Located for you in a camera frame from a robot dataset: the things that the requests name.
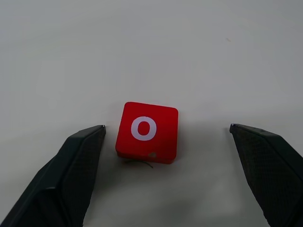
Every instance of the letter o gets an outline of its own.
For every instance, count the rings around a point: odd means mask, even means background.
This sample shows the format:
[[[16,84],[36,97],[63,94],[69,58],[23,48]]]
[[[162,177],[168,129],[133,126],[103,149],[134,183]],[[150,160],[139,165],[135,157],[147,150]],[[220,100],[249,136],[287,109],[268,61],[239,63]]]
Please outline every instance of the letter o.
[[[150,131],[147,135],[141,135],[138,131],[139,124],[141,122],[147,122],[150,125]],[[137,140],[148,141],[154,138],[156,135],[157,125],[156,122],[150,117],[138,117],[132,123],[131,132],[133,137],[135,137]]]

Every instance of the red block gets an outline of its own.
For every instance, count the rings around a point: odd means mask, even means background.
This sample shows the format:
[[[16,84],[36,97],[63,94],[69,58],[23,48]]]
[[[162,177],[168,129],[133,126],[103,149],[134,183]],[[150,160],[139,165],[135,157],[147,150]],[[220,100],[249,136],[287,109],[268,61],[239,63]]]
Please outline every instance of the red block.
[[[120,123],[118,156],[170,164],[177,154],[178,110],[128,102]]]

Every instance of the white letter o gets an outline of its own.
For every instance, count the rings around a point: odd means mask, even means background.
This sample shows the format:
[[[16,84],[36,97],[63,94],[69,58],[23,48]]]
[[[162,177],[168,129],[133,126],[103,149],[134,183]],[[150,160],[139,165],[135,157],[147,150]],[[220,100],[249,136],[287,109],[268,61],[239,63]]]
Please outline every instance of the white letter o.
[[[150,131],[147,135],[141,135],[138,131],[139,124],[141,122],[147,122],[150,125]],[[131,131],[133,137],[135,137],[137,140],[148,141],[154,138],[156,135],[157,125],[156,122],[150,117],[138,117],[133,121]]]

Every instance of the white background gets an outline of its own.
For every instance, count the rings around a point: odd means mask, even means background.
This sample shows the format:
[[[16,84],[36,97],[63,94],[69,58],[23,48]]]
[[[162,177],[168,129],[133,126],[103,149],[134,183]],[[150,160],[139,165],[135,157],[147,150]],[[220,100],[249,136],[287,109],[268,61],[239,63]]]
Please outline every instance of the white background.
[[[303,154],[303,1],[2,0],[0,221],[78,130],[107,136],[86,227],[266,227],[230,123]],[[172,165],[126,165],[124,103],[179,110]]]

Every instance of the red cube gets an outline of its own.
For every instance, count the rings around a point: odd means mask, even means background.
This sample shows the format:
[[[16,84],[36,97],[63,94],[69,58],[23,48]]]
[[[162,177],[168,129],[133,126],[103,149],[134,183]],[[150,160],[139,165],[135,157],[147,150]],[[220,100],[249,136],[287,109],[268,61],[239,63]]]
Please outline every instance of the red cube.
[[[128,102],[120,123],[118,156],[170,164],[177,154],[178,110]]]

